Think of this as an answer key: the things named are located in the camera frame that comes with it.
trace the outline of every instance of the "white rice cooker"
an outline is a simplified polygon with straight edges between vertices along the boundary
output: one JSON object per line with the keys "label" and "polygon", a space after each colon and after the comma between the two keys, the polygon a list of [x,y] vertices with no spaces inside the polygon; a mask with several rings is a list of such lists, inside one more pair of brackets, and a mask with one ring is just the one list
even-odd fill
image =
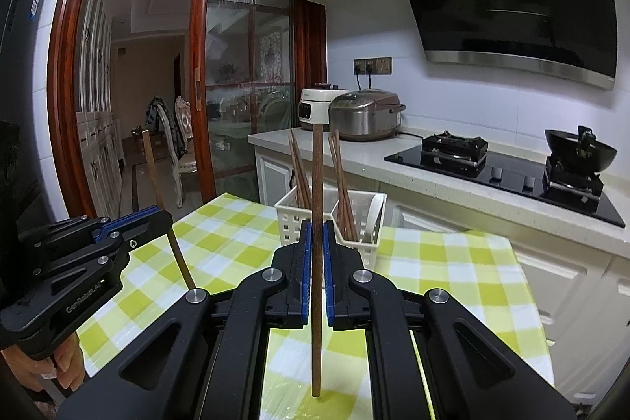
{"label": "white rice cooker", "polygon": [[303,89],[300,104],[297,107],[297,117],[300,125],[313,130],[313,124],[320,123],[324,131],[329,130],[328,106],[339,95],[348,93],[348,90],[340,90],[339,86],[323,85],[327,88]]}

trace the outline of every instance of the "electrical outlet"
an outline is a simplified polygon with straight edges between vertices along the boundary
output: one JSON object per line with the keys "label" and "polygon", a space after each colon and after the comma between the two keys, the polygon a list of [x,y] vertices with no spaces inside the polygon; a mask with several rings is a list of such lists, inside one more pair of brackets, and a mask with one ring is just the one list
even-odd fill
{"label": "electrical outlet", "polygon": [[392,58],[391,57],[378,57],[376,59],[376,73],[378,75],[391,75]]}
{"label": "electrical outlet", "polygon": [[368,69],[370,70],[370,75],[376,75],[376,59],[374,57],[371,57],[370,59],[365,60],[366,73]]}
{"label": "electrical outlet", "polygon": [[358,75],[365,75],[365,59],[355,59],[353,64],[352,73],[357,75],[357,67],[358,67]]}

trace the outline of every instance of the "black glass cooktop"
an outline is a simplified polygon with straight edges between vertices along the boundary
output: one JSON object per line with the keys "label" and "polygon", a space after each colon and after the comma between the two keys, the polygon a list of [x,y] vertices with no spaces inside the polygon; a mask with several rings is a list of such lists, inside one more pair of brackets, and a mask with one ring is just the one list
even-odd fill
{"label": "black glass cooktop", "polygon": [[545,187],[545,165],[509,155],[487,152],[486,159],[477,168],[458,166],[442,160],[441,164],[422,156],[422,146],[385,157],[386,161],[400,163],[418,169],[433,171],[442,175],[461,178],[477,184],[513,192],[544,203],[579,212],[586,216],[625,228],[621,218],[606,193],[599,200],[589,200],[578,194]]}

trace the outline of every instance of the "yellow and white tablecloth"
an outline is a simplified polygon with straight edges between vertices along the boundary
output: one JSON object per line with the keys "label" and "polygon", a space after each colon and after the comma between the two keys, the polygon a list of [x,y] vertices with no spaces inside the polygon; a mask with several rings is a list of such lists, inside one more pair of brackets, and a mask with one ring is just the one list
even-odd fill
{"label": "yellow and white tablecloth", "polygon": [[[195,283],[210,293],[268,267],[279,246],[275,209],[230,194],[175,223],[174,231]],[[553,383],[543,326],[507,239],[384,227],[376,272],[411,292],[447,290]],[[90,375],[186,291],[166,237],[132,252],[122,281],[123,290],[79,330]],[[311,397],[310,328],[272,330],[262,419],[372,418],[363,331],[333,332],[325,320],[323,326],[319,399]]]}

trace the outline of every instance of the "cabinet handle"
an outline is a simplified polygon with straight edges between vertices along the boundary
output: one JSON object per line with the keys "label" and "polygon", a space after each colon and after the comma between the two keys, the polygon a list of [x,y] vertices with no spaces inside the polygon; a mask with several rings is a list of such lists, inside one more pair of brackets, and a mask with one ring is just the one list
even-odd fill
{"label": "cabinet handle", "polygon": [[195,106],[201,111],[201,69],[195,69]]}

